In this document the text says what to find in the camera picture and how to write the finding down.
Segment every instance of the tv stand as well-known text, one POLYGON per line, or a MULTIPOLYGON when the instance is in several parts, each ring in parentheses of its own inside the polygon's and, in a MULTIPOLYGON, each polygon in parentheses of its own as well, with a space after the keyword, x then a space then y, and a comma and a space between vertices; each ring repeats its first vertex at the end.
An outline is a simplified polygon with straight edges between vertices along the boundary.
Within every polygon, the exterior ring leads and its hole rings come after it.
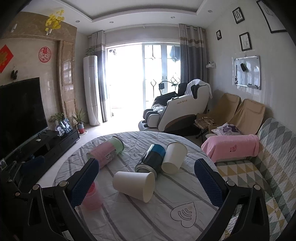
POLYGON ((58 133, 58 131, 47 130, 45 134, 39 134, 6 160, 7 164, 10 164, 13 161, 26 162, 34 157, 44 156, 45 163, 33 169, 32 173, 26 175, 22 180, 20 185, 22 192, 29 192, 47 170, 80 138, 76 129, 61 137, 58 136, 58 133))

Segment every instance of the standing air conditioner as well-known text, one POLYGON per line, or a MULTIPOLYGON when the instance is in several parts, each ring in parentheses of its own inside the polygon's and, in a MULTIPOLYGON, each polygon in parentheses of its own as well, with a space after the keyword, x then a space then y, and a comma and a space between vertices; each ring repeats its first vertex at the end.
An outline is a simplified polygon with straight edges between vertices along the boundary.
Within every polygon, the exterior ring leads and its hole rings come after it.
POLYGON ((83 58, 84 89, 87 112, 89 114, 89 124, 99 126, 103 123, 99 80, 98 80, 98 57, 87 56, 83 58))

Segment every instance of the striped bed sheet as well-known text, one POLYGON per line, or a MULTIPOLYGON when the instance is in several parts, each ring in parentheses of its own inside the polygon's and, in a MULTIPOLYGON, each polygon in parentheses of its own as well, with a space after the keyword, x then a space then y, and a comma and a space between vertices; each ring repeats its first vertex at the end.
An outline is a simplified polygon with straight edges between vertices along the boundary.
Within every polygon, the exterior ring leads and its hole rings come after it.
POLYGON ((217 172, 214 163, 191 141, 153 131, 123 132, 101 136, 75 151, 61 166, 53 185, 68 179, 87 162, 86 154, 112 136, 120 137, 124 150, 104 166, 96 180, 103 199, 100 210, 76 207, 82 221, 97 240, 196 240, 218 208, 213 206, 194 174, 195 160, 203 158, 217 172), (165 149, 170 142, 186 145, 188 153, 175 175, 159 174, 151 200, 144 203, 119 193, 112 186, 117 171, 134 172, 134 168, 151 144, 165 149))

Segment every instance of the curtain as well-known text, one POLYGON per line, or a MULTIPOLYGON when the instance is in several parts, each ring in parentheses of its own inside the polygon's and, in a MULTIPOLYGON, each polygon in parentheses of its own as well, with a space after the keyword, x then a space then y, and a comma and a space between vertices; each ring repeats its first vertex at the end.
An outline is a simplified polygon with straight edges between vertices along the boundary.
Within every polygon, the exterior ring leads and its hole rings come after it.
POLYGON ((207 54, 205 35, 202 28, 197 30, 185 24, 179 24, 180 56, 181 56, 181 83, 200 79, 207 82, 207 54))
POLYGON ((100 103, 103 122, 108 121, 111 117, 110 100, 108 97, 108 88, 106 83, 106 34, 104 31, 99 31, 91 35, 92 47, 94 48, 93 55, 98 56, 98 79, 100 103))

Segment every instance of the pink container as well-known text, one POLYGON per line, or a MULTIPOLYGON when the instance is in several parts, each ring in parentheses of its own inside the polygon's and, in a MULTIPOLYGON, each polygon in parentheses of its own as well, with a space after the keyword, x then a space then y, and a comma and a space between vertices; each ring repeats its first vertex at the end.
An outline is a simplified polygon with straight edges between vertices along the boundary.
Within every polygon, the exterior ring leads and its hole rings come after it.
POLYGON ((97 182, 94 181, 82 201, 82 205, 88 210, 100 209, 102 207, 103 201, 100 197, 97 186, 97 182))
POLYGON ((87 154, 89 158, 95 158, 100 164, 102 169, 108 162, 113 160, 117 154, 121 153, 124 149, 124 144, 119 137, 111 137, 107 141, 101 143, 87 154))

